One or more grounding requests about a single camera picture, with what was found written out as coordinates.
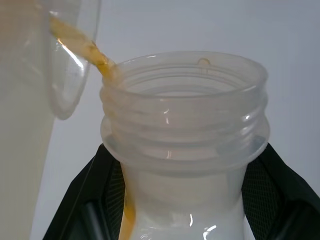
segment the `plastic bottle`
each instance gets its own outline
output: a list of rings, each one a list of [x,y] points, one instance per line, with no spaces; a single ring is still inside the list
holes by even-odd
[[[94,38],[99,7],[100,0],[0,2],[0,239],[29,239],[54,119],[73,113],[87,78],[89,64],[50,36],[49,16]]]
[[[121,162],[135,210],[130,237],[119,240],[243,240],[246,166],[269,138],[266,70],[214,52],[118,67],[122,86],[105,81],[100,96],[103,143]]]

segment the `orange liquid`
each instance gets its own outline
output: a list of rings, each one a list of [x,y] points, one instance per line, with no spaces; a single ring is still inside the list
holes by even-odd
[[[52,16],[50,31],[60,44],[95,65],[104,81],[114,81],[118,70],[117,65],[100,52],[96,44],[80,30]],[[136,208],[127,190],[125,191],[123,212],[119,240],[129,240],[136,222]]]

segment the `liquid drip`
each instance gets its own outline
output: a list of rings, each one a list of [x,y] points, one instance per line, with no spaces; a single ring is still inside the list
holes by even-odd
[[[114,81],[118,72],[114,61],[107,58],[94,41],[83,32],[58,18],[50,18],[50,31],[56,40],[89,63],[95,65],[103,76],[103,81]],[[129,240],[136,222],[136,208],[129,192],[125,191],[123,218],[119,240]]]

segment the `white wall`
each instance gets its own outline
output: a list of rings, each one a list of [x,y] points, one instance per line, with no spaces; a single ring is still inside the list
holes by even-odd
[[[167,51],[226,52],[269,72],[270,142],[320,195],[319,0],[102,0],[97,44],[116,62]],[[81,102],[56,121],[32,240],[42,239],[71,180],[95,154],[103,116],[99,73]]]

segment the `bottle neck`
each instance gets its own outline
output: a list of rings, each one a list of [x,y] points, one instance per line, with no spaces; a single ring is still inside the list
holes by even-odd
[[[146,230],[155,240],[160,235],[192,240],[203,234],[206,240],[242,239],[241,186],[246,167],[207,175],[161,175],[122,167],[136,211],[137,230],[131,240]]]

